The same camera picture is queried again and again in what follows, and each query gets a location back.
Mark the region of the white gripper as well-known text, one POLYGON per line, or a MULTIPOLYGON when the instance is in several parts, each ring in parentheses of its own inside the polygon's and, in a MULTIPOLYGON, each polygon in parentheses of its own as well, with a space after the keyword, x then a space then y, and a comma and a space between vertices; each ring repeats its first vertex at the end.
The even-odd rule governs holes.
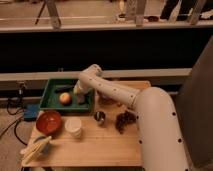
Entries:
POLYGON ((80 80, 77 81, 73 88, 73 93, 77 96, 77 103, 83 104, 86 100, 86 94, 91 90, 89 86, 82 83, 80 80))

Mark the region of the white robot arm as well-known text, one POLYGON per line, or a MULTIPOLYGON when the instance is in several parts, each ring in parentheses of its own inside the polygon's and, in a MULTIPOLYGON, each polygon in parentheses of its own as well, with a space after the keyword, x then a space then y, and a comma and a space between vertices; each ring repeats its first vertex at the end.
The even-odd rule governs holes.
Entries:
POLYGON ((145 171, 189 171, 176 108, 165 90, 158 87, 140 90, 108 81, 102 78, 102 69, 97 64, 79 73, 74 93, 86 94, 90 89, 135 112, 145 171))

